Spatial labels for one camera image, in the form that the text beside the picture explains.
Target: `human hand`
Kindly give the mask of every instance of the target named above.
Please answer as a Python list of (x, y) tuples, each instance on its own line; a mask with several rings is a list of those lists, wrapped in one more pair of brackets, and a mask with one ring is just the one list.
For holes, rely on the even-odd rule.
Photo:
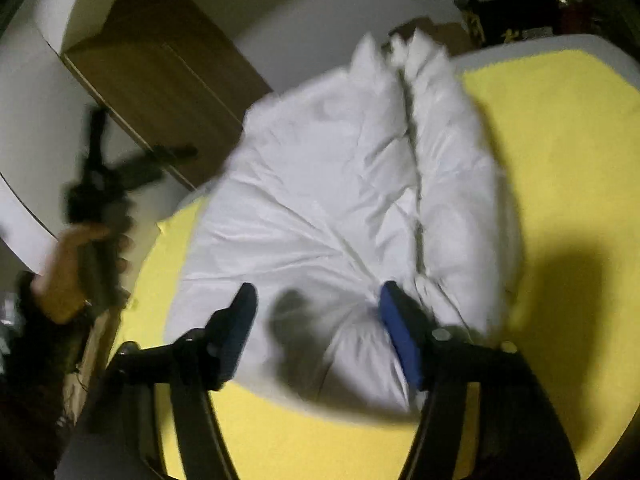
[[(36, 305), (54, 323), (68, 323), (84, 308), (87, 297), (79, 281), (78, 249), (108, 234), (109, 229), (100, 224), (78, 224), (64, 231), (43, 275), (31, 282)], [(129, 244), (130, 239), (123, 236), (119, 241), (120, 250)], [(126, 270), (125, 260), (120, 258), (117, 264), (120, 272)]]

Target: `white pillow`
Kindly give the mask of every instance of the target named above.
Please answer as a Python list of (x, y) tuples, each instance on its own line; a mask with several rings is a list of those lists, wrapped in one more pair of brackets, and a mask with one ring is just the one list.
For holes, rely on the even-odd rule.
[[(405, 50), (404, 64), (398, 50), (396, 65), (411, 76), (414, 57), (411, 47)], [(426, 73), (429, 63), (423, 65)], [(457, 84), (446, 60), (438, 69), (446, 74), (436, 86)], [(414, 86), (423, 81), (419, 75), (409, 80)], [(478, 261), (500, 250), (500, 228), (473, 228), (476, 218), (497, 221), (500, 172), (480, 150), (478, 174), (486, 178), (474, 188), (461, 186), (467, 167), (476, 171), (481, 129), (457, 88), (417, 93), (418, 111), (428, 106), (427, 115), (437, 117), (424, 120), (414, 110), (415, 154), (398, 72), (370, 36), (348, 67), (256, 103), (194, 230), (165, 339), (203, 326), (229, 305), (242, 282), (252, 282), (258, 314), (236, 373), (239, 384), (323, 415), (415, 415), (422, 398), (407, 385), (378, 316), (382, 284), (396, 280), (444, 324), (483, 335), (503, 314), (497, 290), (502, 267), (495, 258)], [(460, 150), (459, 162), (455, 150), (429, 141), (434, 136), (449, 146), (449, 122), (458, 125), (450, 133), (456, 145), (471, 146)], [(435, 127), (443, 136), (430, 131)], [(456, 173), (460, 168), (465, 171)], [(457, 177), (441, 178), (441, 170)], [(416, 267), (418, 218), (428, 273)], [(452, 222), (448, 231), (443, 221)], [(474, 239), (485, 234), (490, 238)], [(443, 235), (456, 239), (436, 239)], [(474, 287), (481, 293), (477, 302)], [(498, 300), (497, 312), (489, 298)]]

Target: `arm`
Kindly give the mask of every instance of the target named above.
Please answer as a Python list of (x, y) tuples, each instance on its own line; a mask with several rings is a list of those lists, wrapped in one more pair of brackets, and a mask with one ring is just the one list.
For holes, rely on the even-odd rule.
[(0, 312), (2, 379), (9, 385), (61, 381), (73, 371), (92, 320), (78, 283), (78, 247), (104, 237), (101, 226), (75, 226), (60, 238), (42, 276), (25, 273)]
[(66, 440), (58, 423), (64, 378), (92, 326), (78, 282), (78, 248), (107, 233), (72, 227), (42, 276), (25, 272), (13, 294), (0, 294), (0, 478), (52, 478)]

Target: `wooden door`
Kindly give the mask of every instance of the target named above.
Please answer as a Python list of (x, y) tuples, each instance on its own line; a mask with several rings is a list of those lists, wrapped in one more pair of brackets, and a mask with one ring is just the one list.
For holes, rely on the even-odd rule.
[(102, 32), (62, 57), (137, 142), (198, 148), (176, 169), (190, 186), (221, 169), (244, 112), (271, 90), (191, 0), (116, 0)]

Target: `bed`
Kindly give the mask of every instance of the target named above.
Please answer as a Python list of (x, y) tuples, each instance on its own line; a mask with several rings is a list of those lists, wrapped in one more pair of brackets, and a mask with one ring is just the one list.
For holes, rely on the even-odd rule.
[[(454, 62), (520, 208), (525, 266), (507, 338), (546, 388), (588, 478), (632, 430), (640, 399), (640, 71), (611, 44), (582, 35)], [(143, 348), (161, 343), (203, 200), (193, 197), (160, 225), (114, 348), (126, 340)], [(415, 433), (412, 423), (363, 426), (300, 415), (233, 383), (214, 395), (244, 480), (301, 472), (310, 479), (396, 478)], [(167, 472), (183, 478), (163, 388), (157, 414)]]

